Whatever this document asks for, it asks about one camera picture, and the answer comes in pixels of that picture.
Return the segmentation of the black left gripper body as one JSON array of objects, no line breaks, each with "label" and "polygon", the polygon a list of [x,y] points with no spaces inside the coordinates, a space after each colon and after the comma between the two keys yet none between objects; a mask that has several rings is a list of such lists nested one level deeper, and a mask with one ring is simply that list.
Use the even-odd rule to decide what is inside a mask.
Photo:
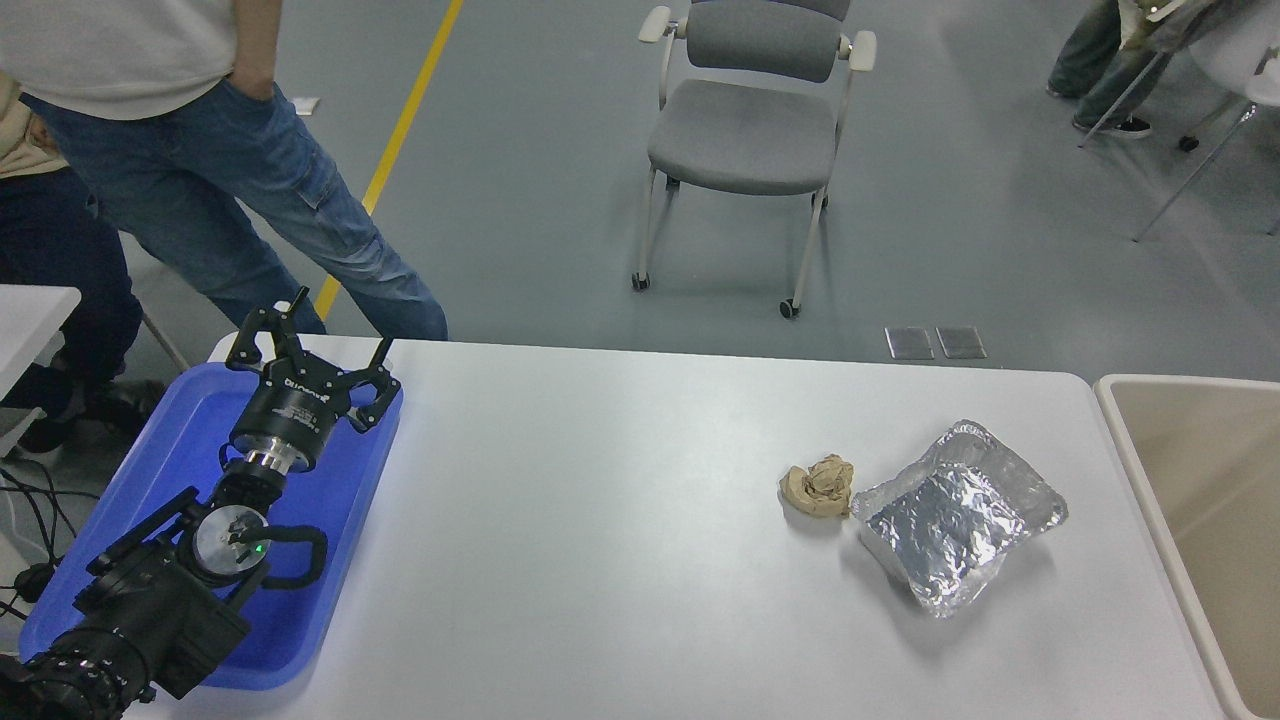
[{"label": "black left gripper body", "polygon": [[230,432],[243,456],[288,461],[292,471],[315,468],[337,420],[349,409],[339,392],[343,370],[320,357],[276,357],[262,366],[259,387]]}]

